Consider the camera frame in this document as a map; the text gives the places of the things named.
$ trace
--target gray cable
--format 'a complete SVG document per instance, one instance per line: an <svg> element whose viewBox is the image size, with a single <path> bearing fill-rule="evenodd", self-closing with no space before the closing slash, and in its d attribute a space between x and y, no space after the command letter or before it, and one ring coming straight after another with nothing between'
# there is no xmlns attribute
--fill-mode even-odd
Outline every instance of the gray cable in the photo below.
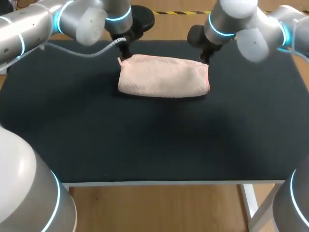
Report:
<svg viewBox="0 0 309 232"><path fill-rule="evenodd" d="M47 46L51 46L51 47L54 47L56 49L59 49L63 52L67 52L69 54L72 54L72 55L75 55L75 56L78 56L78 57L84 57L84 58L93 58L93 57L97 57L101 54L103 54L104 52L106 52L107 50L109 50L110 48L112 48L113 46L115 46L116 44L120 43L120 42L125 42L126 41L126 38L119 38L119 39L116 39L114 40L113 42L111 42L109 45L107 45L105 48L103 48L102 50L96 52L96 53L93 53L93 54L82 54L82 53L78 53L78 52L74 52L74 51L71 51L71 50L68 50L66 48L63 48L63 47L60 47L58 45L55 45L53 43L44 43L43 45L40 45L38 46L39 48L41 48L43 50L43 46L44 45L47 45ZM0 72L11 67L13 64L15 64L16 62L18 62L20 59L24 58L25 56L29 55L31 52L33 52L35 49L37 49L38 47L35 47L33 48L32 50L24 53L23 55L11 60L10 62L6 63L6 64L2 64L0 65Z"/></svg>
<svg viewBox="0 0 309 232"><path fill-rule="evenodd" d="M2 65L0 65L0 72L11 67L13 64L15 64L16 62L18 62L20 59L24 58L25 56L29 55L31 52L33 52L35 49L37 49L38 47L35 47L33 48L32 50L30 51L27 51L26 53L22 54L21 56L15 58L15 59L12 59L10 62L8 63L4 63Z"/></svg>
<svg viewBox="0 0 309 232"><path fill-rule="evenodd" d="M55 45L53 43L45 43L45 45L57 48L57 49L59 49L59 50L61 50L63 52L67 52L67 53L69 53L71 55L75 55L75 56L78 56L78 57L93 58L93 57L97 57L97 56L101 55L102 53L106 52L107 50L109 50L110 48L115 46L116 44L118 44L120 42L125 42L125 41L126 41L126 38L116 39L113 42L111 42L109 45L107 45L105 48L103 48L102 50L100 50L100 51L98 51L96 53L93 53L93 54L83 54L83 53L74 52L74 51L68 50L66 48L60 47L58 45Z"/></svg>

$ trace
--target black table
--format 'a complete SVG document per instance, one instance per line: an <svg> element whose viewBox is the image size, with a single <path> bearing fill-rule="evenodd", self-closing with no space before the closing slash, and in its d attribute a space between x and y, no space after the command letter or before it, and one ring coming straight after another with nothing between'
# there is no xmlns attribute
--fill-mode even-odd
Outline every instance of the black table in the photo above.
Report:
<svg viewBox="0 0 309 232"><path fill-rule="evenodd" d="M54 43L91 53L108 42ZM182 41L135 42L131 51L200 54ZM118 56L47 47L15 64L3 85L0 123L62 182L276 181L309 154L309 95L289 55L253 64L231 42L211 59L211 91L195 99L119 94Z"/></svg>

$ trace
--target floor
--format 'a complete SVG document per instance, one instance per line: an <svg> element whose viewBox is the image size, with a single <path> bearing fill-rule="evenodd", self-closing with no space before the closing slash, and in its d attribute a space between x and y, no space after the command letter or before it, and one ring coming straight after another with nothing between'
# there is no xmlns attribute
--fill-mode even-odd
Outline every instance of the floor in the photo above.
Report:
<svg viewBox="0 0 309 232"><path fill-rule="evenodd" d="M33 0L20 0L27 6ZM207 11L215 0L132 0L132 4L153 11ZM307 0L260 0L262 10L288 4L308 10ZM145 40L184 40L193 24L203 24L206 15L156 15L156 25ZM56 35L53 39L68 39ZM302 59L295 58L309 88L309 72ZM0 76L0 87L4 81ZM272 184L254 185L260 204ZM246 232L246 218L239 186L151 186L72 188L77 205L77 232ZM271 222L264 232L273 232Z"/></svg>

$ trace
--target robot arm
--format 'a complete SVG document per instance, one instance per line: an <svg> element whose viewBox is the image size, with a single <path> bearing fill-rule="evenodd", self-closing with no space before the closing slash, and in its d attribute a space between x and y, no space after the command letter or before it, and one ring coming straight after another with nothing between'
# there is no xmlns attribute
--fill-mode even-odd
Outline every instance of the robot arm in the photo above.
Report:
<svg viewBox="0 0 309 232"><path fill-rule="evenodd" d="M129 0L40 0L0 16L0 64L63 33L79 43L95 44L104 32L119 37L132 26Z"/></svg>
<svg viewBox="0 0 309 232"><path fill-rule="evenodd" d="M266 15L257 7L257 0L218 0L205 25L190 29L188 42L203 49L201 57L208 63L215 51L236 36L239 51L252 62L289 47L297 55L309 57L309 17L290 6Z"/></svg>

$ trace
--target pink towel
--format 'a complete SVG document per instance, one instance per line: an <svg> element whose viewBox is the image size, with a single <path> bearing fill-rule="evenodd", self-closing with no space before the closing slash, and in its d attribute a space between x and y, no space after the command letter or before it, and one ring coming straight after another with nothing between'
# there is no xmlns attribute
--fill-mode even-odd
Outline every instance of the pink towel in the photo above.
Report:
<svg viewBox="0 0 309 232"><path fill-rule="evenodd" d="M161 98L205 95L209 90L208 65L170 57L133 55L121 61L120 92Z"/></svg>

